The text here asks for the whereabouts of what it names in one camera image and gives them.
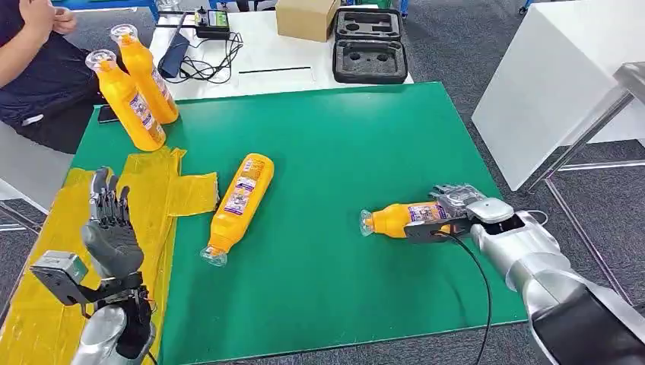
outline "green table mat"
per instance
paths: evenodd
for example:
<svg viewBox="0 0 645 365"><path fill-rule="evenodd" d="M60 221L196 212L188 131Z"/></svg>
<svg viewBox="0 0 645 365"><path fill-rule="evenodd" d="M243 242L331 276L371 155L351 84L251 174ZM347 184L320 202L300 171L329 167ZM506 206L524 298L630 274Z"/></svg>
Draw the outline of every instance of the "green table mat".
<svg viewBox="0 0 645 365"><path fill-rule="evenodd" d="M420 202L435 184L499 192L442 85L357 87L180 103L164 127L183 174L217 171L221 192L251 152L275 177L217 268L202 261L212 214L180 218L160 363L330 348L482 326L486 290L452 243L362 237L359 211ZM137 152L97 113L73 166L120 168ZM474 248L470 240L466 244ZM526 319L484 261L494 324Z"/></svg>

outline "orange bottle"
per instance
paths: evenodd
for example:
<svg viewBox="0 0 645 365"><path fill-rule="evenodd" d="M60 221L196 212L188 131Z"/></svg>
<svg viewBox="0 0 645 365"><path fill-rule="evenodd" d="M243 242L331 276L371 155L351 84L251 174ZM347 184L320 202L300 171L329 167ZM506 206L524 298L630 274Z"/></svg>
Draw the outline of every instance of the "orange bottle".
<svg viewBox="0 0 645 365"><path fill-rule="evenodd" d="M175 122L179 116L175 100L154 66L152 53L139 42L137 28L130 24L117 25L110 36L119 44L123 63L148 102L152 116L161 124Z"/></svg>
<svg viewBox="0 0 645 365"><path fill-rule="evenodd" d="M121 124L142 151L155 151L164 145L166 133L151 115L135 82L116 65L112 51L100 49L87 55L85 64L97 73L101 93Z"/></svg>
<svg viewBox="0 0 645 365"><path fill-rule="evenodd" d="M273 161L261 154L248 154L230 182L211 223L211 239L200 255L207 262L224 266L231 247L239 242L273 178Z"/></svg>
<svg viewBox="0 0 645 365"><path fill-rule="evenodd" d="M416 221L442 221L448 214L438 202L392 204L382 211L361 211L361 233L384 233L392 238L405 238L403 228Z"/></svg>

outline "electric wire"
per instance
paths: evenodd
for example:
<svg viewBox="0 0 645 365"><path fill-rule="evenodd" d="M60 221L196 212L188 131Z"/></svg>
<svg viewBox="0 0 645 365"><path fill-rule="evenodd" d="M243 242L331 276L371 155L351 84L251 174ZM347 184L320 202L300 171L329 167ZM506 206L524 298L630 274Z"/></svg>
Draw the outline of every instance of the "electric wire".
<svg viewBox="0 0 645 365"><path fill-rule="evenodd" d="M548 214L546 214L544 211L531 210L531 211L526 211L526 213L529 213L531 215L533 215L533 214L541 214L541 215L543 215L544 218L545 218L544 221L543 222L538 221L538 223L540 223L541 226L544 226L548 222Z"/></svg>
<svg viewBox="0 0 645 365"><path fill-rule="evenodd" d="M192 59L189 56L184 56L181 61L180 72L176 78L164 78L166 82L170 84L181 84L188 80L197 80L197 81L207 81L211 84L225 84L230 80L231 75L233 74L233 60L237 57L238 51L242 48L244 41L242 35L239 33L231 32L229 39L224 40L224 49L226 55L224 59L219 63L219 65L213 66L212 64L198 60ZM159 64L163 64L164 59L168 56L168 51L175 49L179 46L188 45L191 48L199 48L203 43L212 41L212 39L205 39L197 43L196 46L193 46L190 43L177 43L172 45L166 51L164 57L161 58ZM228 76L223 81L216 81L214 78L219 75L220 71L228 69Z"/></svg>
<svg viewBox="0 0 645 365"><path fill-rule="evenodd" d="M451 239L454 243L457 245L461 246L464 251L466 251L470 257L472 258L472 261L475 262L477 265L477 268L479 268L479 272L481 273L481 278L484 279L484 284L486 284L486 294L488 296L488 314L486 318L486 329L484 330L484 338L481 340L481 347L479 348L479 354L477 355L477 360L475 360L475 365L478 365L479 362L481 361L481 356L484 353L484 348L486 347L486 341L488 340L488 332L491 329L491 317L492 317L492 308L493 308L493 297L491 295L491 285L488 283L488 278L486 278L486 274L484 273L484 269L481 267L481 264L479 263L479 260L475 256L474 253L462 242L457 236L454 236L450 233L445 233L441 232L440 230L433 230L431 232L433 236L443 236L445 238Z"/></svg>
<svg viewBox="0 0 645 365"><path fill-rule="evenodd" d="M158 365L157 359L155 359L154 356L152 356L152 353L150 351L148 351L148 357L150 357L150 360L152 360L152 363L154 365Z"/></svg>

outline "smartphone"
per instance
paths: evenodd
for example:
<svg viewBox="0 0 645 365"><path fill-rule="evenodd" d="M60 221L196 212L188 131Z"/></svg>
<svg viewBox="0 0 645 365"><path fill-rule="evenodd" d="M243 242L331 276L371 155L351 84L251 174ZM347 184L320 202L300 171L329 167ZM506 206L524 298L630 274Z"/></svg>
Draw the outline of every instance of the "smartphone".
<svg viewBox="0 0 645 365"><path fill-rule="evenodd" d="M109 105L103 105L99 109L99 124L118 122L119 118L116 118L116 114Z"/></svg>

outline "dark navy shirt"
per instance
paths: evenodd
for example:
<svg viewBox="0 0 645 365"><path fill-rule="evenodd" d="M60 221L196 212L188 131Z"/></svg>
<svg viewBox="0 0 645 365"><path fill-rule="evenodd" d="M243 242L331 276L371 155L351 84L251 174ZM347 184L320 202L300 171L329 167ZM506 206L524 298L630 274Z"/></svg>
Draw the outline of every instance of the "dark navy shirt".
<svg viewBox="0 0 645 365"><path fill-rule="evenodd" d="M18 0L0 0L0 46L23 25ZM86 54L52 32L22 74L0 87L0 120L19 125L32 116L72 105L92 88L96 92L96 76L85 66Z"/></svg>

